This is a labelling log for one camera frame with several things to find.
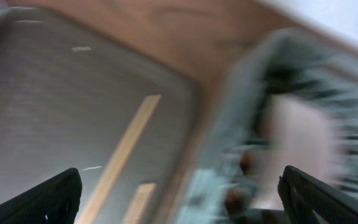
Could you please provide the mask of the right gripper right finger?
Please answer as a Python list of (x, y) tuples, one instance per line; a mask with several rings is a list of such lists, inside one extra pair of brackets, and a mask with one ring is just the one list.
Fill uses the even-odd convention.
[(310, 176), (286, 166), (278, 183), (278, 194), (292, 223), (358, 224), (358, 200)]

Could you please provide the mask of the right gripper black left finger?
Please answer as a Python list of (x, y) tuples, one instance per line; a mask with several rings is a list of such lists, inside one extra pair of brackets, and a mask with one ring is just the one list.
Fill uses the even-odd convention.
[(0, 204), (0, 224), (74, 224), (81, 192), (78, 169), (69, 168)]

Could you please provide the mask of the pink white bowl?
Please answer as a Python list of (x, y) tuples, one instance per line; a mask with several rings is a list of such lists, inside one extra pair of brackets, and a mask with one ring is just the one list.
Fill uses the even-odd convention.
[(337, 121), (323, 108), (290, 95), (273, 95), (262, 118), (267, 146), (252, 151), (257, 195), (251, 208), (283, 210), (278, 195), (279, 177), (286, 166), (333, 184), (337, 178), (341, 146)]

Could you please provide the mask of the wooden chopstick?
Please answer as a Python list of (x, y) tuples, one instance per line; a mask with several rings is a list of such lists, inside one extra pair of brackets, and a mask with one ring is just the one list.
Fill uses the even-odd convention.
[(156, 188), (157, 184), (150, 182), (140, 184), (129, 204), (122, 224), (139, 224), (143, 212)]
[(120, 172), (124, 168), (160, 99), (160, 95), (149, 95), (143, 99), (131, 123), (128, 125), (125, 133), (112, 153), (96, 187), (83, 209), (83, 212), (77, 219), (77, 224), (92, 224), (94, 222), (99, 209), (104, 204), (112, 187), (116, 183)]

